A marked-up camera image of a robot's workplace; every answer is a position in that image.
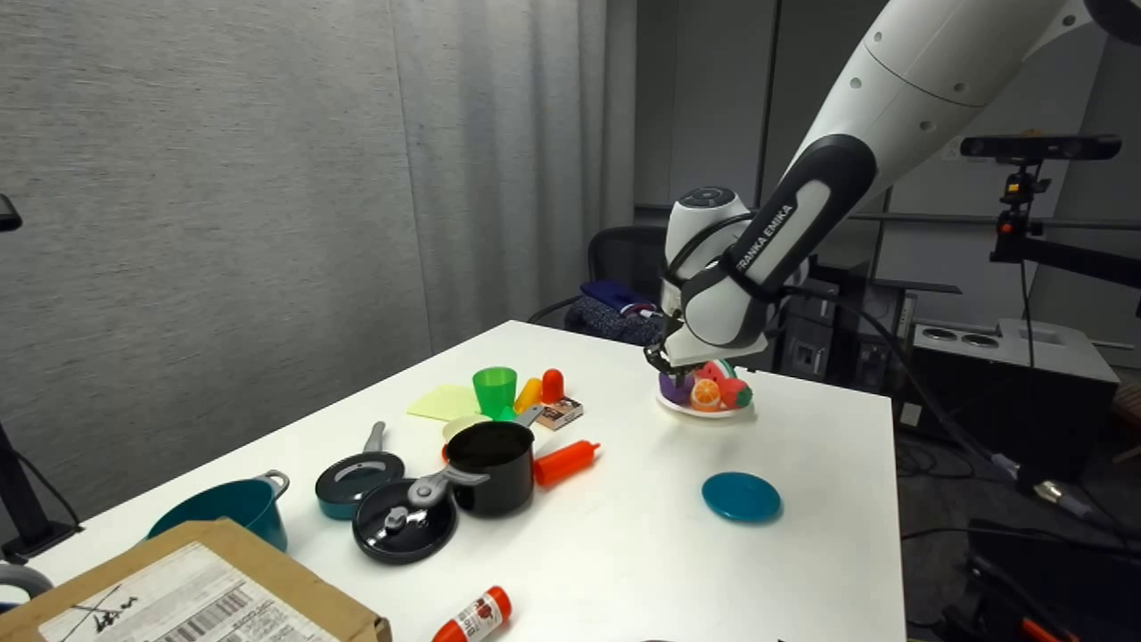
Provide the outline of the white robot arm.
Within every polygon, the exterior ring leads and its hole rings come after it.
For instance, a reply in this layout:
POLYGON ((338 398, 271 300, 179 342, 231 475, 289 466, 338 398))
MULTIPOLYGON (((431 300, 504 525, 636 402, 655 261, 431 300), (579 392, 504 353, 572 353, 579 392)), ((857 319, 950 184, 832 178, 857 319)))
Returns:
POLYGON ((1141 4, 888 0, 755 211, 727 184, 671 203, 648 362, 762 353, 785 292, 838 221, 962 133, 1037 51, 1089 25, 1141 44, 1141 4))

